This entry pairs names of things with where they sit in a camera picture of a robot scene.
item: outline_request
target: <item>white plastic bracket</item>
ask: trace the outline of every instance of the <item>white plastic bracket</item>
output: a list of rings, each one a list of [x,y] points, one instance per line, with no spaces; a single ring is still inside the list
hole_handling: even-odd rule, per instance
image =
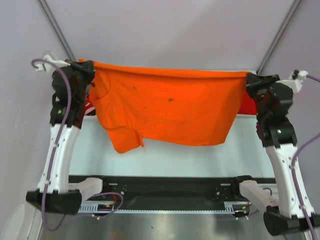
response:
[[[88,177],[86,180],[80,183],[69,184],[69,190],[79,190],[82,195],[82,203],[84,203],[93,195],[101,193],[102,184],[102,179],[97,177]]]
[[[240,194],[249,199],[261,213],[267,210],[268,206],[275,207],[279,201],[263,190],[256,181],[246,180],[240,183]]]
[[[304,80],[307,78],[307,75],[307,71],[299,71],[298,74],[292,72],[288,79],[277,81],[277,83],[288,86],[295,94],[301,90]]]
[[[59,60],[53,51],[45,51],[43,59],[54,63],[59,68],[70,66],[70,63]],[[37,66],[36,71],[45,71],[50,75],[52,75],[52,73],[56,70],[53,66],[51,66],[48,63],[38,63],[36,64],[36,66]]]

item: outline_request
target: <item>white enclosure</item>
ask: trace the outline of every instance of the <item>white enclosure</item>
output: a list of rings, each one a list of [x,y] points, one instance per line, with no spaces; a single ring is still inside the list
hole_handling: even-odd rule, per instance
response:
[[[264,75],[279,73],[286,78],[299,68],[320,77],[320,1],[302,0],[287,25],[299,2],[1,1],[0,232],[10,230],[6,222],[15,209],[18,212],[12,218],[13,228],[3,231],[0,239],[29,235],[36,211],[25,197],[28,190],[36,189],[48,152],[51,78],[35,72],[32,59],[54,51],[61,59],[123,66],[225,71],[256,71],[265,66]],[[308,80],[294,97],[289,117],[299,144],[320,131],[319,92],[320,84]],[[273,177],[255,133],[254,117],[237,117],[226,143],[219,146],[188,147],[146,139],[144,148],[125,154],[114,151],[95,117],[86,117],[82,128],[72,175]],[[318,146],[319,141],[303,152],[299,164],[310,201],[319,213]]]

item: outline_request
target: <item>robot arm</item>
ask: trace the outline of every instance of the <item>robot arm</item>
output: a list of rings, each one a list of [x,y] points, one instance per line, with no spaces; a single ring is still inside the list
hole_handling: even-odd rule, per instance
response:
[[[237,177],[235,182],[239,187],[238,194],[264,213],[264,224],[272,236],[308,230],[304,211],[314,227],[320,226],[319,215],[315,214],[309,201],[297,161],[294,164],[296,177],[292,174],[292,157],[298,149],[297,137],[286,117],[293,103],[293,93],[300,91],[307,74],[296,70],[288,80],[280,80],[278,75],[247,75],[246,89],[256,104],[257,134],[272,163],[279,200],[261,189],[250,176]]]
[[[42,195],[45,184],[48,184],[45,211],[60,214],[76,214],[81,203],[102,191],[102,180],[89,177],[76,185],[69,185],[69,169],[73,149],[80,133],[85,115],[86,87],[94,76],[95,70],[92,61],[73,62],[70,60],[57,60],[52,52],[46,52],[44,59],[56,64],[67,76],[71,88],[71,107],[66,123],[62,126],[59,142],[55,146],[62,119],[66,113],[68,95],[62,76],[49,64],[38,64],[38,71],[52,74],[52,87],[55,93],[52,96],[52,110],[50,113],[51,136],[49,150],[40,181],[36,191],[28,191],[26,200],[41,209]],[[51,167],[51,177],[47,182],[50,169],[50,160],[53,149],[55,155]]]

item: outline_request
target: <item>purple cable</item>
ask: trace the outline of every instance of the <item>purple cable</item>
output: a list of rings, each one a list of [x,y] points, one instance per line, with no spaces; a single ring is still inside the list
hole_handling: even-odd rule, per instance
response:
[[[41,201],[41,215],[42,215],[43,226],[44,226],[44,228],[46,230],[48,230],[50,232],[54,232],[58,228],[60,228],[60,226],[62,225],[64,219],[66,218],[66,215],[63,216],[63,218],[61,219],[61,221],[59,222],[59,224],[55,228],[50,228],[48,226],[48,223],[47,223],[46,212],[45,212],[45,209],[46,209],[46,196],[47,196],[47,192],[48,192],[48,184],[50,182],[51,170],[52,170],[53,163],[54,163],[54,158],[55,158],[55,154],[56,154],[56,150],[57,150],[57,145],[59,143],[63,127],[64,127],[64,125],[66,123],[66,120],[67,120],[67,117],[68,117],[69,111],[70,111],[70,106],[71,106],[71,88],[70,88],[70,84],[69,84],[69,81],[68,81],[68,78],[67,78],[66,74],[56,64],[54,64],[54,63],[52,63],[52,62],[50,62],[48,60],[44,60],[44,59],[41,59],[41,58],[36,58],[36,59],[33,59],[31,61],[31,65],[36,69],[38,68],[35,65],[35,63],[37,63],[37,62],[42,62],[42,63],[50,64],[51,66],[53,66],[58,71],[58,73],[61,75],[61,77],[63,78],[64,83],[65,83],[65,87],[66,87],[66,92],[67,92],[66,110],[65,110],[65,114],[63,116],[60,128],[59,128],[58,133],[56,135],[56,139],[54,141],[53,149],[52,149],[50,160],[49,160],[48,172],[46,174],[46,179],[45,179],[47,183],[44,185],[44,190],[43,190],[43,194],[42,194],[42,201]]]
[[[307,75],[306,76],[307,78],[309,79],[312,79],[312,80],[315,80],[317,82],[320,83],[320,79],[315,77],[315,76],[311,76],[311,75]],[[318,133],[316,136],[314,136],[313,138],[311,138],[309,141],[307,141],[306,143],[304,143],[296,152],[295,154],[293,155],[293,158],[292,158],[292,162],[291,162],[291,172],[292,172],[292,178],[293,178],[293,183],[294,183],[294,186],[295,186],[295,190],[296,190],[296,194],[298,196],[298,200],[299,200],[299,203],[301,205],[301,207],[304,206],[304,199],[303,199],[303,196],[302,196],[302,193],[301,193],[301,190],[300,190],[300,187],[299,187],[299,184],[298,184],[298,179],[297,179],[297,174],[296,174],[296,170],[295,170],[295,164],[298,160],[298,156],[299,154],[310,144],[312,144],[314,141],[316,141],[318,138],[320,137],[320,133]],[[314,227],[312,226],[312,223],[310,221],[310,218],[308,216],[308,213],[306,211],[305,208],[302,208],[302,212],[303,212],[303,215],[305,217],[305,220],[308,224],[308,227],[310,229],[310,233],[311,233],[311,236],[312,236],[312,239],[313,240],[316,240],[318,239],[317,238],[317,234],[315,232],[315,229]]]
[[[262,188],[263,190],[269,190],[269,192],[270,192],[270,196],[272,196],[272,190],[271,190],[271,188],[270,187],[264,187],[264,188]]]
[[[311,76],[311,75],[309,75],[309,74],[308,74],[306,77],[309,78],[309,79],[315,80],[315,81],[317,81],[317,82],[320,83],[320,78],[317,78],[317,77],[315,77],[315,76]]]

